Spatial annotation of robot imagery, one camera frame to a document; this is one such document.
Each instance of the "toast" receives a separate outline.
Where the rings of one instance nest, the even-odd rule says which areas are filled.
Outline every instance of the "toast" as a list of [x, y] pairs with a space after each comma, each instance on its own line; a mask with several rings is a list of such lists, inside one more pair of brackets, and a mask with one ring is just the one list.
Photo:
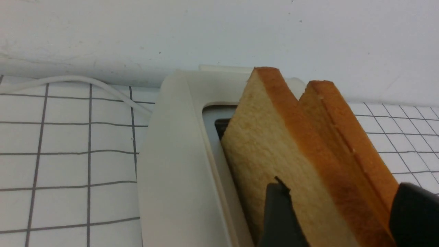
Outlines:
[[338, 89], [330, 81], [311, 81], [299, 104], [329, 149], [345, 164], [362, 197], [390, 234], [390, 210], [398, 182]]
[[278, 69], [253, 70], [221, 143], [255, 243], [278, 176], [311, 246], [395, 246]]

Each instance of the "power cord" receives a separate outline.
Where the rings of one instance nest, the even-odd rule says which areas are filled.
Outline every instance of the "power cord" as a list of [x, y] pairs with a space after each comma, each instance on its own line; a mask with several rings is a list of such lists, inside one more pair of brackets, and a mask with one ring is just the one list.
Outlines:
[[20, 83], [17, 85], [0, 87], [0, 94], [7, 94], [7, 93], [11, 93], [11, 92], [18, 91], [21, 89], [25, 89], [25, 88], [37, 87], [37, 86], [41, 86], [41, 85], [44, 85], [47, 83], [64, 82], [64, 81], [79, 81], [79, 82], [93, 84], [95, 86], [98, 86], [98, 87], [104, 89], [105, 91], [109, 92], [113, 96], [124, 101], [127, 105], [131, 106], [135, 110], [137, 110], [145, 115], [150, 115], [152, 113], [151, 110], [149, 110], [145, 107], [142, 107], [139, 104], [135, 103], [130, 98], [126, 97], [123, 93], [117, 91], [116, 89], [114, 89], [110, 85], [108, 85], [104, 82], [101, 82], [97, 79], [93, 79], [93, 78], [89, 78], [89, 77], [85, 77], [85, 76], [53, 76], [53, 77], [47, 77], [47, 78], [42, 78], [42, 79], [38, 79], [38, 80], [32, 80], [32, 81]]

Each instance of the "bread crust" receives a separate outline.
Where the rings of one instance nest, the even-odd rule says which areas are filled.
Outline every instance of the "bread crust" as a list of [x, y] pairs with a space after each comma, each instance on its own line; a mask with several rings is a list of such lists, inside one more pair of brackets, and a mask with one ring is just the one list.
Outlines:
[[316, 94], [314, 97], [317, 99], [314, 100], [319, 101], [318, 104], [325, 109], [329, 124], [335, 127], [335, 131], [341, 137], [341, 145], [346, 147], [344, 155], [353, 158], [348, 166], [353, 168], [354, 174], [351, 175], [357, 178], [357, 187], [374, 210], [381, 225], [390, 234], [390, 211], [398, 182], [332, 82], [311, 81], [299, 102], [303, 101], [302, 98], [306, 97], [306, 94]]

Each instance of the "white grid surface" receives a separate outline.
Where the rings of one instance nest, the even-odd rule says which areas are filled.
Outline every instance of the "white grid surface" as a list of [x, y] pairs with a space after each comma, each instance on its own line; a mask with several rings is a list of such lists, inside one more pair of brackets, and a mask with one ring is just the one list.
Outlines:
[[[116, 88], [150, 109], [158, 95]], [[439, 194], [439, 109], [349, 105], [399, 182]], [[142, 246], [136, 165], [147, 127], [147, 117], [88, 84], [1, 95], [0, 246]]]
[[439, 195], [439, 109], [349, 102], [398, 182]]

